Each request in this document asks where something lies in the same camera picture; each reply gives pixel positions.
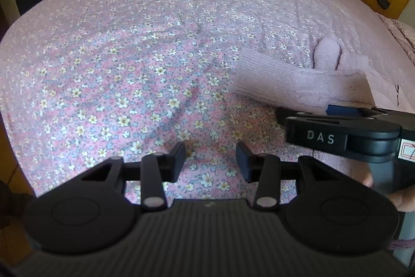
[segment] sticker label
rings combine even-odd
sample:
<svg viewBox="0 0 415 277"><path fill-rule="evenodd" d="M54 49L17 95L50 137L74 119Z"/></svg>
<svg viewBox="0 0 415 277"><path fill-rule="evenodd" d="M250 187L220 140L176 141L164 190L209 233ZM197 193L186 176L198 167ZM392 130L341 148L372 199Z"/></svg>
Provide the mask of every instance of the sticker label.
<svg viewBox="0 0 415 277"><path fill-rule="evenodd" d="M402 139L398 158L415 162L415 141Z"/></svg>

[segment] blue strip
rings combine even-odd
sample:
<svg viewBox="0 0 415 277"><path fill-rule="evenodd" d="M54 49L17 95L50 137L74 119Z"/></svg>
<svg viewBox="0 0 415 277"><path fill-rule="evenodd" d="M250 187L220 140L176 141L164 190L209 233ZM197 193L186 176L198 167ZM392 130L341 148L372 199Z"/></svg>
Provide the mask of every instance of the blue strip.
<svg viewBox="0 0 415 277"><path fill-rule="evenodd" d="M361 117L358 108L329 105L326 110L327 115L337 115L340 117Z"/></svg>

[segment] ribbed pink fabric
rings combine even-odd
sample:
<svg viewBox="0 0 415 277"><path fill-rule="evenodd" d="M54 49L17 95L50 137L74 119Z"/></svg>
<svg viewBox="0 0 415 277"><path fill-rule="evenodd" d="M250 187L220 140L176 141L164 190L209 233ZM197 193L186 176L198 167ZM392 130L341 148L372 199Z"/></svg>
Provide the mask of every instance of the ribbed pink fabric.
<svg viewBox="0 0 415 277"><path fill-rule="evenodd" d="M375 105L362 71L301 68L248 49L240 51L234 91L271 106L315 114L325 114L328 104Z"/></svg>

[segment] white flower print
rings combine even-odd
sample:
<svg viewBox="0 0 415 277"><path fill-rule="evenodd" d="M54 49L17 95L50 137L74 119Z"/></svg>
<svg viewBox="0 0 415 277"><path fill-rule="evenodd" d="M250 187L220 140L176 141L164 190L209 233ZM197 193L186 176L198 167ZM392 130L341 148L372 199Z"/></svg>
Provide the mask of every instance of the white flower print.
<svg viewBox="0 0 415 277"><path fill-rule="evenodd" d="M118 107L119 108L127 108L128 103L129 103L129 100L127 98L124 98L124 99L119 98L118 99Z"/></svg>
<svg viewBox="0 0 415 277"><path fill-rule="evenodd" d="M75 83L80 83L80 82L81 82L81 80L82 80L82 78L83 78L83 76L82 76L82 75L78 75L78 76L75 76L75 78L73 79L73 81L74 81Z"/></svg>
<svg viewBox="0 0 415 277"><path fill-rule="evenodd" d="M185 186L186 191L192 191L195 189L195 186L191 183L186 184Z"/></svg>
<svg viewBox="0 0 415 277"><path fill-rule="evenodd" d="M226 181L221 182L217 187L221 191L229 191L230 188L231 188L231 186L229 185L229 183L226 182Z"/></svg>
<svg viewBox="0 0 415 277"><path fill-rule="evenodd" d="M161 121L160 114L153 113L153 114L150 116L150 120L151 120L152 122L160 122L160 121Z"/></svg>
<svg viewBox="0 0 415 277"><path fill-rule="evenodd" d="M196 152L191 149L186 149L186 160L194 160Z"/></svg>
<svg viewBox="0 0 415 277"><path fill-rule="evenodd" d="M213 185L213 177L209 174L202 174L202 181L200 182L205 188L209 188Z"/></svg>
<svg viewBox="0 0 415 277"><path fill-rule="evenodd" d="M232 122L232 124L235 124L235 125L239 124L239 118L236 114L231 114L230 116L231 116L230 121Z"/></svg>
<svg viewBox="0 0 415 277"><path fill-rule="evenodd" d="M134 154L141 154L142 153L142 145L140 141L134 141L132 143L131 151Z"/></svg>
<svg viewBox="0 0 415 277"><path fill-rule="evenodd" d="M177 86L176 84L170 85L169 92L171 92L172 94L179 92L179 86Z"/></svg>
<svg viewBox="0 0 415 277"><path fill-rule="evenodd" d="M212 194L206 194L206 193L202 194L202 195L200 196L200 198L201 198L202 200L212 200L212 199L213 199Z"/></svg>
<svg viewBox="0 0 415 277"><path fill-rule="evenodd" d="M84 135L85 133L85 128L83 126L78 126L76 127L76 134L78 134L79 136Z"/></svg>
<svg viewBox="0 0 415 277"><path fill-rule="evenodd" d="M74 98L79 98L81 93L82 93L82 91L79 88L75 88L74 90L72 90L72 96Z"/></svg>
<svg viewBox="0 0 415 277"><path fill-rule="evenodd" d="M145 84L148 81L148 77L145 74L140 74L138 76L138 81L142 84Z"/></svg>
<svg viewBox="0 0 415 277"><path fill-rule="evenodd" d="M198 110L199 113L205 113L205 110L207 110L208 108L205 106L204 101L200 101L196 103L196 109Z"/></svg>
<svg viewBox="0 0 415 277"><path fill-rule="evenodd" d="M236 193L236 198L237 199L246 198L246 193Z"/></svg>
<svg viewBox="0 0 415 277"><path fill-rule="evenodd" d="M209 133L209 135L210 135L210 137L212 138L213 141L219 140L219 135L218 135L217 131L211 131Z"/></svg>
<svg viewBox="0 0 415 277"><path fill-rule="evenodd" d="M153 57L156 61L163 61L165 56L162 53L156 53Z"/></svg>
<svg viewBox="0 0 415 277"><path fill-rule="evenodd" d="M107 150L105 148L98 149L98 157L107 157Z"/></svg>
<svg viewBox="0 0 415 277"><path fill-rule="evenodd" d="M199 129L203 128L203 121L198 121L198 120L196 120L196 121L194 122L194 126L195 126L195 128L196 128L197 130L199 130Z"/></svg>
<svg viewBox="0 0 415 277"><path fill-rule="evenodd" d="M258 138L260 138L263 143L267 143L269 141L269 135L267 135L266 132L263 131L259 131Z"/></svg>
<svg viewBox="0 0 415 277"><path fill-rule="evenodd" d="M236 169L232 169L232 170L228 170L227 172L226 172L226 176L227 177L235 177L236 176L236 174L237 174L237 170Z"/></svg>
<svg viewBox="0 0 415 277"><path fill-rule="evenodd" d="M151 109L151 110L153 110L153 109L155 108L154 101L153 101L153 100L151 100L151 99L148 99L148 100L146 101L146 105L147 105L147 107L148 107L149 109Z"/></svg>
<svg viewBox="0 0 415 277"><path fill-rule="evenodd" d="M135 91L133 92L133 94L134 94L134 97L135 97L135 98L141 98L141 97L142 97L142 95L143 95L143 91L142 91L142 90L135 90Z"/></svg>
<svg viewBox="0 0 415 277"><path fill-rule="evenodd" d="M211 86L219 86L220 80L217 77L209 77L208 83Z"/></svg>
<svg viewBox="0 0 415 277"><path fill-rule="evenodd" d="M225 147L218 147L217 151L222 154L222 155L226 155L228 154L228 150Z"/></svg>
<svg viewBox="0 0 415 277"><path fill-rule="evenodd" d="M249 121L244 123L245 128L251 130L254 128L254 125L252 123L250 123Z"/></svg>
<svg viewBox="0 0 415 277"><path fill-rule="evenodd" d="M163 67L156 67L155 72L158 76L162 76L165 74L167 70Z"/></svg>
<svg viewBox="0 0 415 277"><path fill-rule="evenodd" d="M179 141L189 141L190 140L191 133L188 130L182 130L179 131L177 134L177 138Z"/></svg>
<svg viewBox="0 0 415 277"><path fill-rule="evenodd" d="M223 95L220 92L213 92L212 98L216 101L223 101Z"/></svg>
<svg viewBox="0 0 415 277"><path fill-rule="evenodd" d="M186 89L186 90L183 92L183 94L184 94L186 97L188 97L188 98L193 97L193 93L192 93L192 91L191 91L190 89Z"/></svg>
<svg viewBox="0 0 415 277"><path fill-rule="evenodd" d="M95 161L93 157L85 157L84 164L86 168L92 168L95 166L96 163L97 161Z"/></svg>
<svg viewBox="0 0 415 277"><path fill-rule="evenodd" d="M158 139L158 140L154 141L154 144L155 144L156 146L164 146L164 144L165 144L165 139Z"/></svg>
<svg viewBox="0 0 415 277"><path fill-rule="evenodd" d="M242 137L244 136L244 133L242 133L241 131L239 131L239 130L233 130L232 131L232 137L236 140L236 141L238 141L238 140L242 140Z"/></svg>
<svg viewBox="0 0 415 277"><path fill-rule="evenodd" d="M118 117L118 124L121 127L127 127L130 121L131 121L131 119L128 118L126 115L123 115L121 117Z"/></svg>
<svg viewBox="0 0 415 277"><path fill-rule="evenodd" d="M170 99L168 105L170 108L178 108L180 105L180 100L176 98Z"/></svg>

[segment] bed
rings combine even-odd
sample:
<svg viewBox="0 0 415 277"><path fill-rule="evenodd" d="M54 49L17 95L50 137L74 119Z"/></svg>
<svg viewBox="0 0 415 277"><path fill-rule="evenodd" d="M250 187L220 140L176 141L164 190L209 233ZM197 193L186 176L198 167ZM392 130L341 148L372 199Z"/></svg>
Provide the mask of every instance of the bed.
<svg viewBox="0 0 415 277"><path fill-rule="evenodd" d="M37 195L110 156L138 161L184 141L179 181L165 184L170 203L251 199L238 141L285 161L312 151L284 143L272 107L232 93L238 51L312 67L323 36L366 54L415 107L413 60L359 0L44 0L1 42L1 113ZM285 182L282 200L294 195ZM140 183L126 196L139 202Z"/></svg>

